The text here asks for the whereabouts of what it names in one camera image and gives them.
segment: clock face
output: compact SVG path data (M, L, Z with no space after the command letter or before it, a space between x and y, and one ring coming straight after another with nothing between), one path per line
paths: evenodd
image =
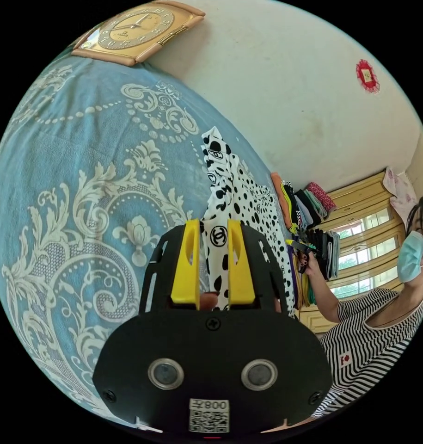
M104 49L126 49L160 36L174 22L174 14L161 7L143 7L107 22L99 32L98 44Z

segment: white wall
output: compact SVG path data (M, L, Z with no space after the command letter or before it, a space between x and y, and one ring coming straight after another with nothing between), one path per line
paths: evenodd
M387 71L355 41L300 9L267 0L189 0L206 12L151 63L226 116L267 166L327 191L409 165L418 119ZM380 92L356 77L369 61Z

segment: woman's arm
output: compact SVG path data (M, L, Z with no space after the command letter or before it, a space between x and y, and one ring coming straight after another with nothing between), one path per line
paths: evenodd
M324 276L319 271L312 276L309 276L310 284L312 286L314 299L318 310L330 322L339 323L340 319L337 313L339 300L328 288Z

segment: woman's hand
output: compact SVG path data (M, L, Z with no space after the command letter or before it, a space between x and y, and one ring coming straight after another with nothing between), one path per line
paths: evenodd
M305 269L305 274L310 278L322 275L322 271L319 268L318 261L316 260L313 253L309 253L308 256L306 254L303 254L300 264L307 265L307 268Z
M217 305L217 293L209 292L201 294L200 310L210 311ZM281 310L281 303L275 299L275 308L278 313Z
M217 293L209 292L201 294L200 310L210 311L217 305Z

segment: red wall decoration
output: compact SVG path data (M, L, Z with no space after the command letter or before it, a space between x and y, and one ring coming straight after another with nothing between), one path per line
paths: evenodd
M356 65L356 75L361 86L369 93L377 94L379 92L379 82L374 70L367 60L360 60Z

